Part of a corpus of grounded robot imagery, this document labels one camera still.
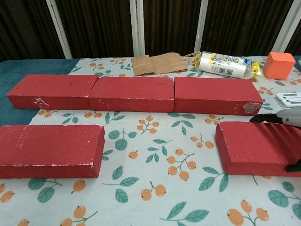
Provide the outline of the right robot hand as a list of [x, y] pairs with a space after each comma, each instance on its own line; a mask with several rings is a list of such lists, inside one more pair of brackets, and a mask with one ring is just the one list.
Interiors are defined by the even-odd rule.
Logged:
[[265, 137], [288, 162], [273, 176], [296, 177], [301, 173], [301, 108], [295, 107], [277, 113], [260, 113], [250, 120], [257, 128], [267, 130]]

